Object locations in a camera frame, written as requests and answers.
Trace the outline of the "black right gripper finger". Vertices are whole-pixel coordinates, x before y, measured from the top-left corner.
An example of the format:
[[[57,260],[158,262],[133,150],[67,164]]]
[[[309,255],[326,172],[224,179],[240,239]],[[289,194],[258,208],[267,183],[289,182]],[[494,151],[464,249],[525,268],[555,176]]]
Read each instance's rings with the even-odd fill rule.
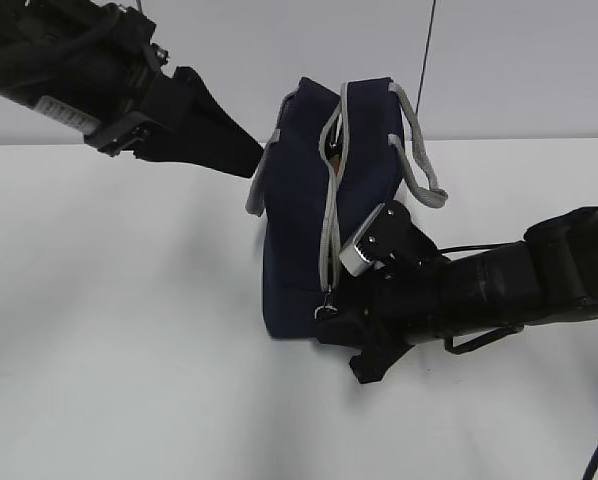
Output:
[[[367,348],[350,359],[349,367],[360,384],[380,382],[386,372],[413,348],[408,344],[396,350]]]
[[[375,345],[378,337],[370,310],[319,307],[315,311],[314,336],[325,345]]]

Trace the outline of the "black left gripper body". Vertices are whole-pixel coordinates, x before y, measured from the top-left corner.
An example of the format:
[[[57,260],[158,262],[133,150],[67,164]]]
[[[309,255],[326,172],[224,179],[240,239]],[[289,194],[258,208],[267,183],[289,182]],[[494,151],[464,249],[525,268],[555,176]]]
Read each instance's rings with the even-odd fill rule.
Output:
[[[154,133],[175,132],[194,103],[191,67],[178,67],[168,76],[159,68],[135,64],[110,78],[82,81],[88,112],[99,121],[84,143],[109,156],[131,150]]]

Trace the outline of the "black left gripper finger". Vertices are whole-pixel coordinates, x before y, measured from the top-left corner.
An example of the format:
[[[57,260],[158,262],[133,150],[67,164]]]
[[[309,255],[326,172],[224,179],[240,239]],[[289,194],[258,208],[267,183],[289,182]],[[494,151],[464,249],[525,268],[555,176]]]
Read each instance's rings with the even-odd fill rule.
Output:
[[[250,178],[257,168],[257,141],[226,130],[158,132],[133,148],[136,158],[153,163],[186,163]]]
[[[173,79],[192,94],[192,103],[178,132],[182,130],[226,130],[249,135],[212,96],[200,75],[192,67],[177,67]],[[263,155],[263,148],[257,141],[257,165]]]

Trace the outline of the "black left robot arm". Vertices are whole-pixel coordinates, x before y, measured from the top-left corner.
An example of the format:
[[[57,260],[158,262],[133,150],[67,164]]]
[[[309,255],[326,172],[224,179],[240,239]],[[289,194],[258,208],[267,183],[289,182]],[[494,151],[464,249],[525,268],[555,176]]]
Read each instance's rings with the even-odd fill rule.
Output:
[[[155,23],[116,2],[0,1],[0,97],[115,157],[251,177],[263,148],[190,66],[163,68]]]

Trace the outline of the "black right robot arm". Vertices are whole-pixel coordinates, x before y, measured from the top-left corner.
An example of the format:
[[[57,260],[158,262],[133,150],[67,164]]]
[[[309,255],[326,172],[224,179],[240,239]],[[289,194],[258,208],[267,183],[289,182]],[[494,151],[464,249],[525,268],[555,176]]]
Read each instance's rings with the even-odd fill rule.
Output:
[[[352,281],[315,312],[314,334],[351,347],[362,384],[413,347],[462,355],[524,328],[598,319],[598,206],[529,228],[517,242],[451,259],[397,201],[379,205],[343,248]]]

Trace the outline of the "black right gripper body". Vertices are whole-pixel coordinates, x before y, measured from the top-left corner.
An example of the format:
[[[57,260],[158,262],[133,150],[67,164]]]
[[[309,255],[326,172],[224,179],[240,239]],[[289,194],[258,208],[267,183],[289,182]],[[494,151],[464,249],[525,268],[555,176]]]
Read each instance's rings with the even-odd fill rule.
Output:
[[[349,278],[336,292],[337,309],[367,308],[378,337],[375,345],[331,345],[396,350],[439,338],[439,299],[431,276],[381,269]]]

